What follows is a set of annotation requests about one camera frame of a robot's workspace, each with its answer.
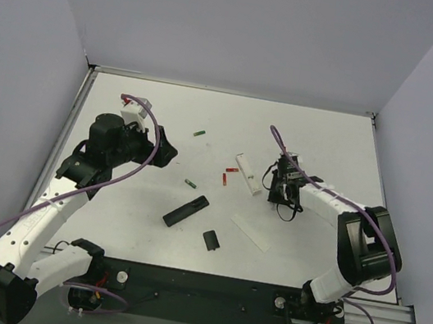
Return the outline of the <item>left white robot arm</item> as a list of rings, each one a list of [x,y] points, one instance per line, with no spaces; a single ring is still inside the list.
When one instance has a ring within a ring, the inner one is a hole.
[[[17,324],[30,312],[40,295],[71,278],[97,281],[103,250],[79,242],[64,251],[40,258],[48,241],[77,210],[103,186],[113,182],[112,171],[128,162],[163,168],[178,151],[158,126],[155,141],[132,120],[117,114],[100,114],[90,126],[89,137],[66,158],[45,193],[30,212],[20,217],[0,237],[0,321]]]

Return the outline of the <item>green yellow battery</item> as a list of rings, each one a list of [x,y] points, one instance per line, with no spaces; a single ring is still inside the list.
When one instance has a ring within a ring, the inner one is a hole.
[[[193,189],[198,188],[197,185],[195,183],[193,183],[192,181],[185,179],[185,183],[189,186],[192,187]]]
[[[197,131],[197,132],[194,132],[193,133],[193,136],[194,137],[197,137],[197,136],[200,136],[200,135],[204,135],[206,132],[204,131],[204,130],[200,130],[200,131]]]

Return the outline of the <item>black remote control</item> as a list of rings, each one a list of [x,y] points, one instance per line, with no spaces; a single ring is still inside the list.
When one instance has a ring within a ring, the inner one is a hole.
[[[207,206],[209,206],[207,197],[201,195],[195,200],[192,200],[191,202],[188,202],[185,205],[182,205],[181,207],[170,211],[169,213],[164,215],[162,219],[166,227],[172,227],[180,221],[183,221],[184,219],[187,219],[188,217],[194,215],[196,212],[203,210]]]

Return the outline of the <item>black battery cover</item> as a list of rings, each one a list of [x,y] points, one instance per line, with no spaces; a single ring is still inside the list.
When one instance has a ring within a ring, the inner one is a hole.
[[[205,246],[207,247],[207,251],[215,251],[216,249],[220,248],[217,233],[214,230],[205,231],[203,233],[203,239]]]

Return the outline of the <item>white stick with orange tip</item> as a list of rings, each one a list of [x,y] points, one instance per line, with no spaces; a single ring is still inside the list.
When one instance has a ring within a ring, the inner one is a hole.
[[[239,153],[235,156],[235,159],[241,174],[244,176],[245,184],[248,186],[250,194],[255,196],[256,194],[261,193],[261,187],[246,155],[244,153]]]

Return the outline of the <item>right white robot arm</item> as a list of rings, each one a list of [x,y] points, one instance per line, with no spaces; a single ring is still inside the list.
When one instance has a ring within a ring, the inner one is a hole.
[[[296,169],[299,158],[281,155],[271,174],[268,202],[291,211],[286,222],[310,210],[336,231],[335,263],[322,275],[303,284],[299,307],[307,312],[332,312],[347,294],[365,284],[390,278],[394,289],[402,258],[390,213],[382,206],[367,207],[343,199],[318,176],[305,177]]]

